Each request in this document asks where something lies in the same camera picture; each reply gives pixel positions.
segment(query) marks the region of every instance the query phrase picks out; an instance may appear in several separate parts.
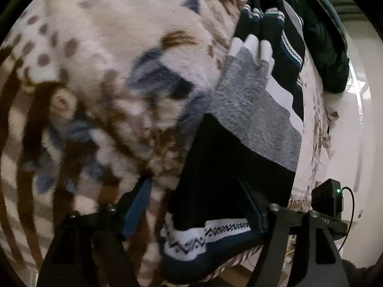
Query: white wall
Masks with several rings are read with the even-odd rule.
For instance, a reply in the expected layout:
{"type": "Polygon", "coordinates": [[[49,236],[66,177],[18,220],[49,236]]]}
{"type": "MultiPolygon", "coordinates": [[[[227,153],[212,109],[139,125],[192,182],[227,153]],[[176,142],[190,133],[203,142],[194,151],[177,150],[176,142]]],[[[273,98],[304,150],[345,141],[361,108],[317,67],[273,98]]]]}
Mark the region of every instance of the white wall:
{"type": "Polygon", "coordinates": [[[375,124],[375,163],[363,217],[352,227],[343,258],[357,267],[374,264],[383,251],[383,43],[368,21],[344,22],[363,64],[375,124]]]}

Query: dark green jacket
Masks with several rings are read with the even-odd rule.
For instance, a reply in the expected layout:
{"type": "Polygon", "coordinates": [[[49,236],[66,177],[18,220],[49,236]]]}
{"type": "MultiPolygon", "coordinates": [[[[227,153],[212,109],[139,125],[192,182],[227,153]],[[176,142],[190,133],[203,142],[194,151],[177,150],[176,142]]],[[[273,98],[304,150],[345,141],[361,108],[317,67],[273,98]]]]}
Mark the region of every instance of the dark green jacket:
{"type": "Polygon", "coordinates": [[[286,0],[303,20],[303,37],[331,93],[344,91],[349,76],[349,59],[344,27],[328,0],[286,0]]]}

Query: fuzzy blanket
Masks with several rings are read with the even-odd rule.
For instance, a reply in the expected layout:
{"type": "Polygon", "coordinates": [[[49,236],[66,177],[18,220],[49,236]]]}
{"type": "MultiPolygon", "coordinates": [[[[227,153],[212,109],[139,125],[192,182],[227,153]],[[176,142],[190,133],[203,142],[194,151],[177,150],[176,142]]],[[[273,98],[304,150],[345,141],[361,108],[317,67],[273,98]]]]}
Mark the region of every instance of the fuzzy blanket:
{"type": "MultiPolygon", "coordinates": [[[[149,206],[126,250],[141,286],[162,283],[158,237],[169,192],[216,90],[245,2],[31,3],[0,47],[0,243],[9,258],[38,270],[66,214],[95,212],[151,174],[149,206]]],[[[290,198],[296,210],[310,205],[324,151],[322,88],[307,61],[290,198]]]]}

